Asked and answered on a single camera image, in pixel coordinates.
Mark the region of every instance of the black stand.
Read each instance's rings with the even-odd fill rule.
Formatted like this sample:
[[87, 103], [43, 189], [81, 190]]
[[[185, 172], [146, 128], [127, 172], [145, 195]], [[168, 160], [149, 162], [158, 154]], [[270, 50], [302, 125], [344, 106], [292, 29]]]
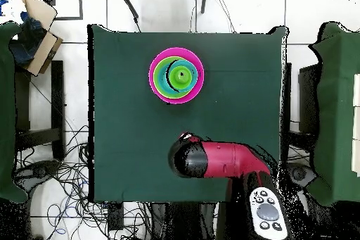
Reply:
[[134, 16], [134, 18], [139, 18], [138, 13], [136, 12], [135, 8], [132, 6], [130, 0], [124, 0], [124, 1], [128, 5], [128, 7], [130, 8], [130, 11], [131, 11], [132, 15]]
[[205, 4], [206, 4], [206, 0], [202, 0], [201, 1], [201, 13], [205, 12]]
[[46, 130], [30, 130], [29, 121], [29, 83], [28, 72], [17, 68], [15, 74], [15, 96], [17, 109], [16, 151], [34, 146], [52, 143], [53, 157], [62, 160], [65, 157], [64, 136], [64, 96], [63, 96], [63, 62], [51, 61], [51, 128]]

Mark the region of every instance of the green table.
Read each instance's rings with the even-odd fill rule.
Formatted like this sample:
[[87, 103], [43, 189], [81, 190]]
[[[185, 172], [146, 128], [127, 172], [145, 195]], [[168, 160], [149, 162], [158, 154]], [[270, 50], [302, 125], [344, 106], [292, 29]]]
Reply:
[[345, 32], [337, 23], [321, 28], [313, 45], [322, 63], [317, 88], [320, 132], [314, 150], [319, 177], [307, 189], [318, 203], [360, 202], [360, 178], [352, 172], [354, 75], [360, 73], [360, 33]]
[[[93, 25], [94, 199], [225, 201], [227, 179], [182, 179], [169, 169], [169, 148], [185, 131], [259, 144], [278, 160], [286, 32], [116, 33]], [[148, 71], [175, 46], [199, 57], [205, 81], [192, 101], [167, 105], [152, 92]]]

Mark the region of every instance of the white controller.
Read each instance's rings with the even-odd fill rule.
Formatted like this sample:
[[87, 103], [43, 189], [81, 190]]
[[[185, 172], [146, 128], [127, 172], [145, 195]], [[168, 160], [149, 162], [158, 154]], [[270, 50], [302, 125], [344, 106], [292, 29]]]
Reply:
[[252, 223], [256, 234], [269, 240], [284, 240], [288, 236], [278, 198], [266, 187], [250, 194]]

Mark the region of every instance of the floor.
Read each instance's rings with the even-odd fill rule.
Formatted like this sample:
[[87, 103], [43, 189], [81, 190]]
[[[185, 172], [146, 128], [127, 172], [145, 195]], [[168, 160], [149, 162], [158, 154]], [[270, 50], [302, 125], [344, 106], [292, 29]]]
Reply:
[[[322, 23], [333, 20], [341, 22], [346, 28], [356, 31], [360, 28], [360, 0], [224, 0], [229, 10], [236, 32], [267, 33], [272, 27], [285, 25], [289, 28], [287, 57], [292, 63], [291, 129], [297, 130], [299, 121], [297, 74], [299, 69], [317, 63], [314, 53], [308, 48], [316, 41]], [[139, 14], [139, 27], [142, 32], [195, 32], [195, 14], [191, 27], [191, 11], [194, 0], [131, 0]], [[59, 17], [79, 16], [78, 0], [57, 0], [55, 8]], [[229, 33], [230, 25], [219, 0], [207, 0], [205, 13], [200, 13], [201, 0], [198, 0], [197, 32]], [[63, 60], [65, 71], [65, 115], [69, 124], [66, 127], [67, 142], [73, 131], [88, 124], [88, 61], [87, 24], [100, 24], [113, 31], [137, 31], [131, 13], [123, 0], [82, 0], [82, 20], [57, 20], [51, 32], [63, 38], [55, 60]], [[51, 98], [50, 70], [33, 77], [32, 81], [48, 98]], [[34, 88], [31, 88], [30, 120], [31, 128], [42, 129], [51, 126], [50, 103]], [[77, 135], [77, 141], [87, 141], [88, 129], [85, 127]], [[68, 162], [77, 162], [76, 154], [68, 156]], [[29, 160], [52, 159], [48, 146], [38, 146]], [[51, 204], [60, 204], [65, 198], [63, 188], [49, 180], [35, 191], [32, 207], [33, 234], [45, 238], [53, 232], [54, 219], [58, 210]], [[125, 203], [127, 210], [137, 208], [135, 203]], [[134, 213], [127, 215], [127, 222], [134, 220]], [[68, 230], [64, 234], [55, 232], [50, 240], [69, 240], [69, 234], [78, 227], [80, 218], [69, 213], [60, 222], [59, 228]], [[72, 240], [107, 240], [96, 227], [82, 224]]]

